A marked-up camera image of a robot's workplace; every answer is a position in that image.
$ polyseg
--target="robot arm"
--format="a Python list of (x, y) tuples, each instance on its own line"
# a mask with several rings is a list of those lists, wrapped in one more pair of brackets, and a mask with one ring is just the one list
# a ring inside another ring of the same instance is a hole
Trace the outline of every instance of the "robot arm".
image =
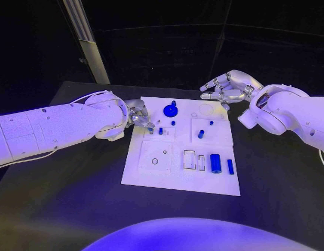
[(201, 91), (214, 87), (213, 93), (202, 93), (202, 99), (217, 99), (227, 104), (246, 100), (249, 109), (239, 121), (250, 129), (256, 124), (280, 135), (292, 130), (302, 141), (324, 151), (324, 97), (309, 97), (299, 89), (285, 85), (266, 87), (246, 73), (231, 70), (213, 79)]
[[(84, 104), (75, 103), (87, 98)], [(143, 101), (95, 92), (65, 105), (0, 116), (0, 165), (65, 148), (93, 136), (114, 141), (132, 124), (153, 128)]]

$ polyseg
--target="dark gray table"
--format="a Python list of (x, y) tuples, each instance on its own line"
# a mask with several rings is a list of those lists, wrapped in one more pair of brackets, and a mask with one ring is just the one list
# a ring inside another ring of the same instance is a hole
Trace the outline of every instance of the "dark gray table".
[[(104, 89), (121, 99), (200, 98), (192, 90), (65, 82), (51, 105)], [(236, 222), (324, 250), (318, 151), (292, 132), (247, 130), (237, 121), (246, 108), (241, 102), (230, 112), (240, 197), (121, 185), (129, 128), (114, 142), (93, 138), (10, 166), (0, 182), (0, 250), (80, 250), (120, 228), (171, 217)]]

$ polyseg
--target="blue object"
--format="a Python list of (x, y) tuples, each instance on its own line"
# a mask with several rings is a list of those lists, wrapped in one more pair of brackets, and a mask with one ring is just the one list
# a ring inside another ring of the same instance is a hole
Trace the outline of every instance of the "blue object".
[(211, 154), (211, 171), (214, 174), (220, 174), (223, 172), (220, 168), (220, 155), (217, 153)]
[(172, 104), (168, 105), (165, 108), (163, 108), (163, 114), (172, 118), (178, 113), (178, 108), (176, 108), (176, 103), (175, 101), (172, 101)]
[(233, 172), (231, 159), (227, 160), (227, 165), (228, 165), (228, 172), (230, 172), (230, 175), (233, 175), (234, 172)]
[(202, 135), (204, 135), (204, 130), (200, 130), (200, 133), (198, 133), (198, 138), (201, 139), (202, 138)]

